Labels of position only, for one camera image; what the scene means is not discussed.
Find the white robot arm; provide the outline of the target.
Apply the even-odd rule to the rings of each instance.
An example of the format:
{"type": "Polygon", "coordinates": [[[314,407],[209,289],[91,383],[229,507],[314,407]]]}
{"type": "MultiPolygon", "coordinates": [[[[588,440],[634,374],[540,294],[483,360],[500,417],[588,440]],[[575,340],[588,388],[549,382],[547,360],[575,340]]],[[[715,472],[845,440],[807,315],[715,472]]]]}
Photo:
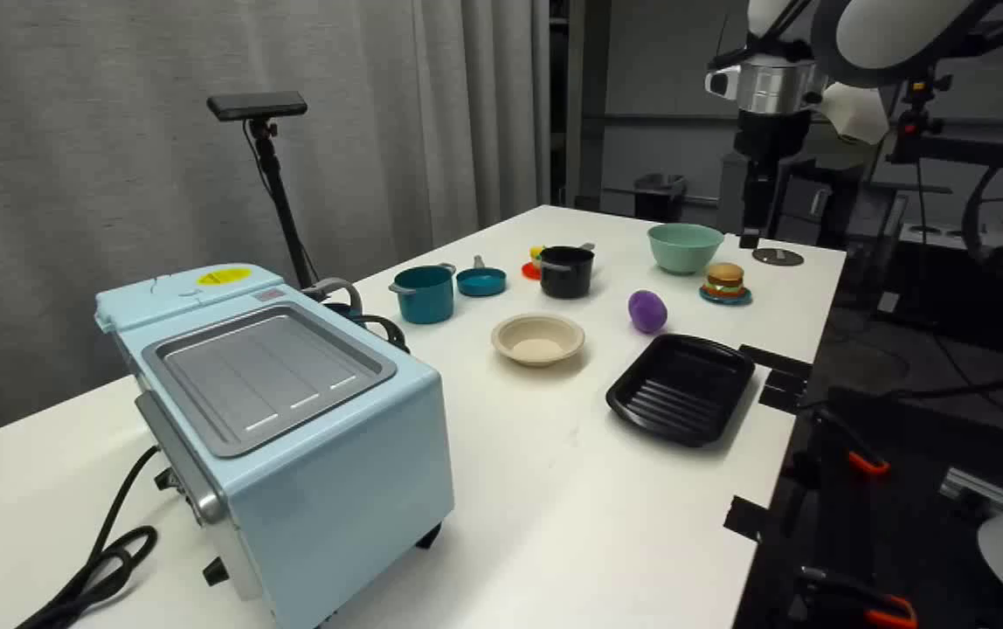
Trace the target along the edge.
{"type": "Polygon", "coordinates": [[[741,246],[767,239],[779,163],[804,148],[833,86],[880,86],[935,63],[995,0],[750,0],[741,50],[705,67],[705,92],[738,104],[750,161],[741,246]]]}

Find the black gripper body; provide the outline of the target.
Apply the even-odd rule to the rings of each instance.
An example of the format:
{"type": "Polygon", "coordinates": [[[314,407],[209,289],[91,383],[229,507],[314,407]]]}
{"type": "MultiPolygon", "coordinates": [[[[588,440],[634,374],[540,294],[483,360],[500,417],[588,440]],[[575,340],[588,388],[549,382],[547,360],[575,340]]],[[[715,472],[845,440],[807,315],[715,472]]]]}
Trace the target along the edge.
{"type": "Polygon", "coordinates": [[[804,148],[807,111],[793,117],[738,117],[734,149],[750,159],[745,207],[767,209],[778,192],[779,161],[804,148]]]}

